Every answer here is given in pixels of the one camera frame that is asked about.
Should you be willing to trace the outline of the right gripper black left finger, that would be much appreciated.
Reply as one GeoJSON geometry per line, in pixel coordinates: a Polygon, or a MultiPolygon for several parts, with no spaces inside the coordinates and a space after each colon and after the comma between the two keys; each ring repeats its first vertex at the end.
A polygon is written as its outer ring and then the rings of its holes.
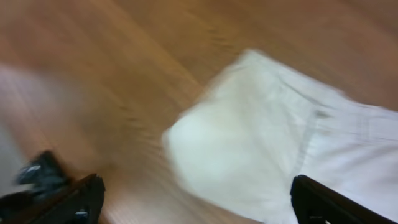
{"type": "Polygon", "coordinates": [[[90,174],[72,183],[56,195],[3,220],[3,224],[59,224],[86,213],[85,222],[97,224],[104,203],[105,186],[97,174],[90,174]]]}

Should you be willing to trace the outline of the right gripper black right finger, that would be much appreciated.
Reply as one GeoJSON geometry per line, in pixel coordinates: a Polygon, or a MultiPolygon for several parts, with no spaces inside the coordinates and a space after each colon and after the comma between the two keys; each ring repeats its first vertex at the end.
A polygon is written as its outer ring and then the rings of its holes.
{"type": "Polygon", "coordinates": [[[306,175],[294,177],[290,195],[299,224],[397,224],[306,175]]]}

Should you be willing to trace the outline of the beige cotton shorts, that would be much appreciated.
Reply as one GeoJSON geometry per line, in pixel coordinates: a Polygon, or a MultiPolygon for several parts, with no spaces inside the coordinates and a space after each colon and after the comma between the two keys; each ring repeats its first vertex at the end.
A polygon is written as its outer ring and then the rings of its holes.
{"type": "Polygon", "coordinates": [[[178,183],[263,223],[296,223],[306,175],[397,220],[397,113],[245,51],[163,135],[178,183]]]}

